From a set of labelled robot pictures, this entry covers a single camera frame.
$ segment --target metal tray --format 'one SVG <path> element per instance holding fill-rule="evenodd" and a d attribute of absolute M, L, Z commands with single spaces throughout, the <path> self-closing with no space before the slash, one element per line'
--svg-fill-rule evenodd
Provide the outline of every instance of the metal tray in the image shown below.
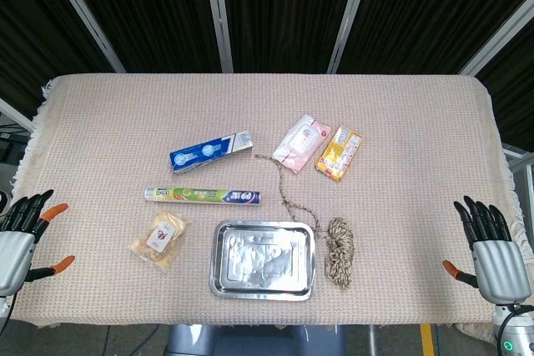
<path fill-rule="evenodd" d="M 209 286 L 223 298 L 306 300 L 315 241 L 303 223 L 224 220 L 215 229 Z"/>

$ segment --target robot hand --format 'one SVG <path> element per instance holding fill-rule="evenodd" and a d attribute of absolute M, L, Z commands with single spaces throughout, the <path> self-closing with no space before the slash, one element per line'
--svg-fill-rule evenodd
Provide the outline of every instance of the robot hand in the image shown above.
<path fill-rule="evenodd" d="M 19 199 L 0 219 L 0 329 L 3 331 L 13 311 L 6 305 L 6 297 L 16 295 L 24 282 L 61 273 L 73 261 L 74 256 L 47 268 L 30 270 L 33 251 L 50 221 L 68 207 L 61 203 L 43 213 L 41 209 L 52 196 L 53 190 Z"/>
<path fill-rule="evenodd" d="M 511 240 L 506 220 L 498 208 L 487 208 L 467 196 L 464 201 L 469 212 L 458 202 L 454 206 L 463 222 L 476 276 L 462 272 L 448 260 L 443 266 L 454 279 L 479 288 L 482 297 L 496 305 L 491 320 L 498 354 L 502 354 L 502 349 L 513 351 L 507 354 L 531 354 L 534 320 L 524 313 L 534 308 L 521 305 L 531 296 L 521 252 Z"/>

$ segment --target beige tablecloth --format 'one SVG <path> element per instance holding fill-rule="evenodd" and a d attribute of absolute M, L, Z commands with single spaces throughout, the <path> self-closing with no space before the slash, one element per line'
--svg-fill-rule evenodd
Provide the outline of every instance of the beige tablecloth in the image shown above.
<path fill-rule="evenodd" d="M 33 266 L 71 253 L 77 259 L 57 277 L 25 285 L 14 318 L 40 325 L 487 321 L 492 306 L 441 266 L 448 258 L 473 271 L 452 207 L 465 194 L 499 207 L 532 259 L 491 101 L 474 78 L 89 74 L 56 78 L 46 93 L 14 196 L 53 188 L 48 204 L 70 206 L 43 236 Z M 286 172 L 288 196 L 313 208 L 324 226 L 335 216 L 349 221 L 353 283 L 343 290 L 325 277 L 318 240 L 310 300 L 218 298 L 208 285 L 214 228 L 225 218 L 288 219 L 276 168 L 253 153 L 271 154 L 305 113 L 366 136 L 340 183 L 314 169 L 323 147 L 298 175 Z M 244 129 L 252 152 L 173 174 L 170 151 Z M 150 185 L 259 190 L 262 205 L 166 204 L 192 223 L 162 272 L 128 249 L 161 206 L 145 202 Z"/>

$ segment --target toothpaste box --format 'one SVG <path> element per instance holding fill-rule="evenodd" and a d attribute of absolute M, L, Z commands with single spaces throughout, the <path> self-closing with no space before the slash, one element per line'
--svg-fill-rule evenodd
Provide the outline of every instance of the toothpaste box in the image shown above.
<path fill-rule="evenodd" d="M 189 148 L 175 150 L 170 154 L 170 162 L 175 173 L 185 173 L 193 168 L 204 166 L 218 158 L 252 148 L 249 131 L 232 133 L 227 137 L 212 139 Z"/>

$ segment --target snack package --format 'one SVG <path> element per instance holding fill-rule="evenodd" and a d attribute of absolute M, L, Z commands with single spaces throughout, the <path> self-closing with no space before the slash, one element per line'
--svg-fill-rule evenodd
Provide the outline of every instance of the snack package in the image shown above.
<path fill-rule="evenodd" d="M 273 158 L 293 170 L 293 173 L 298 173 L 329 133 L 330 127 L 306 114 L 287 132 L 273 153 Z"/>
<path fill-rule="evenodd" d="M 363 135 L 356 131 L 339 127 L 315 168 L 333 180 L 339 181 L 347 171 L 350 161 L 363 140 Z"/>
<path fill-rule="evenodd" d="M 143 260 L 161 268 L 168 268 L 176 258 L 179 237 L 184 233 L 187 223 L 177 214 L 159 210 L 149 231 L 136 239 L 131 249 Z"/>

